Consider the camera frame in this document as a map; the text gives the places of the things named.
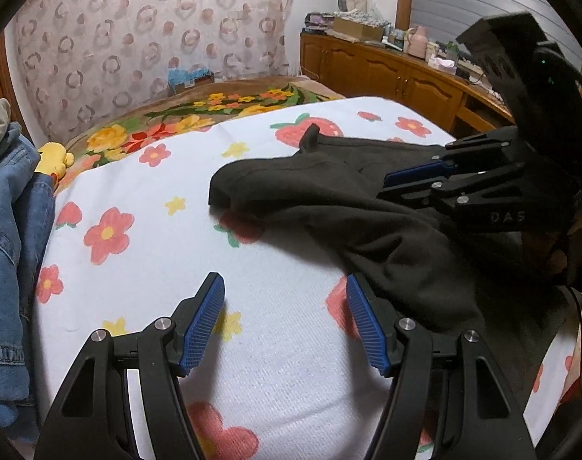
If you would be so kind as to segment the person right hand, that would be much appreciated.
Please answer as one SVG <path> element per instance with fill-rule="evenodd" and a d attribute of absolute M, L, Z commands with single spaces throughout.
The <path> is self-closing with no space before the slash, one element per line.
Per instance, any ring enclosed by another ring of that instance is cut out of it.
<path fill-rule="evenodd" d="M 560 236 L 548 254 L 549 269 L 565 286 L 582 292 L 582 211 L 565 236 Z"/>

